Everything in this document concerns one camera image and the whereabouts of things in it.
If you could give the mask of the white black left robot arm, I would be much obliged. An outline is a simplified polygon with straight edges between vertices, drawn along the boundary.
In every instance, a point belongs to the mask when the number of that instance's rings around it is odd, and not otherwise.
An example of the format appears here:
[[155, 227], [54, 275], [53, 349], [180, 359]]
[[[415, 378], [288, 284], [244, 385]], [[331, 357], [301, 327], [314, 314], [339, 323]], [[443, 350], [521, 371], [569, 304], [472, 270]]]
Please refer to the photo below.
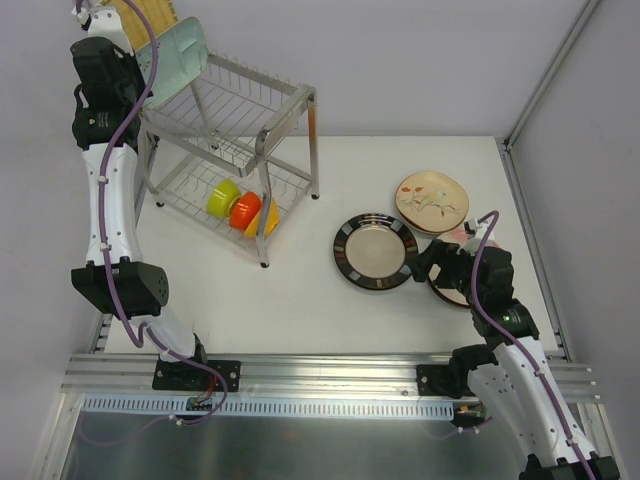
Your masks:
[[239, 366], [209, 361], [198, 336], [168, 307], [169, 282], [144, 262], [135, 211], [139, 111], [150, 93], [135, 56], [104, 36], [70, 48], [80, 82], [72, 132], [89, 182], [90, 234], [74, 288], [103, 314], [120, 321], [132, 344], [158, 351], [154, 388], [234, 392]]

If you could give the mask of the black rimmed round plate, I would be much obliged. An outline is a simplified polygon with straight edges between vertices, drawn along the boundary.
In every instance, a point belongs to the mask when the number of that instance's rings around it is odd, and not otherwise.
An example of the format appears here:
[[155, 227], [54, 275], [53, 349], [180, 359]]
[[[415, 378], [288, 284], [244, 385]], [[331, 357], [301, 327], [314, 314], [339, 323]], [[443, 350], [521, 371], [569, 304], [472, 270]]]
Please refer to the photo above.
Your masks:
[[349, 282], [370, 291], [386, 291], [411, 278], [409, 263], [419, 251], [414, 234], [403, 222], [382, 213], [364, 213], [338, 229], [332, 253]]

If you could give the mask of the light blue divided plate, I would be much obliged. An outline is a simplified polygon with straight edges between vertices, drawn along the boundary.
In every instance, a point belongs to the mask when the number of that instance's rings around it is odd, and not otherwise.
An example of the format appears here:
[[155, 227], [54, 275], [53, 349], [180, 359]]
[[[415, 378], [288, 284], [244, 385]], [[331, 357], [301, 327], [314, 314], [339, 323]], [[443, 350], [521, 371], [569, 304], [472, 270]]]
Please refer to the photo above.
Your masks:
[[195, 80], [208, 64], [204, 29], [196, 17], [185, 18], [156, 37], [158, 66], [146, 109], [157, 109]]

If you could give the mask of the woven bamboo tray plate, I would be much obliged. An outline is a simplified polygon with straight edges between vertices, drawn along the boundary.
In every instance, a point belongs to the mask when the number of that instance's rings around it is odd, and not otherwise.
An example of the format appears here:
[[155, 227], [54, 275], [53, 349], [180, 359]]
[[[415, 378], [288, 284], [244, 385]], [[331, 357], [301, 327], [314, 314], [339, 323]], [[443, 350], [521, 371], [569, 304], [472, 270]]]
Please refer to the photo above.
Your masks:
[[[178, 22], [178, 16], [170, 0], [133, 0], [148, 21], [155, 36], [158, 36]], [[150, 42], [150, 37], [139, 16], [122, 0], [98, 1], [97, 7], [114, 7], [120, 18], [134, 51]]]

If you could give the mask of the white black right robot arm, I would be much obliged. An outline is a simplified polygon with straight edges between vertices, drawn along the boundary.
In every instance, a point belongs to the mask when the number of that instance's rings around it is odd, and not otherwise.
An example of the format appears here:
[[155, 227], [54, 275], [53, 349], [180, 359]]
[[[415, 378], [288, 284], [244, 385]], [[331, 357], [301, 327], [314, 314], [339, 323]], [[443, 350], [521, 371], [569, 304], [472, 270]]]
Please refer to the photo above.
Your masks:
[[553, 378], [536, 324], [514, 296], [511, 254], [495, 246], [472, 254], [434, 240], [405, 263], [415, 281], [432, 281], [467, 300], [484, 341], [454, 350], [446, 372], [429, 385], [453, 398], [474, 394], [488, 408], [511, 436], [520, 478], [619, 478], [615, 459], [597, 452]]

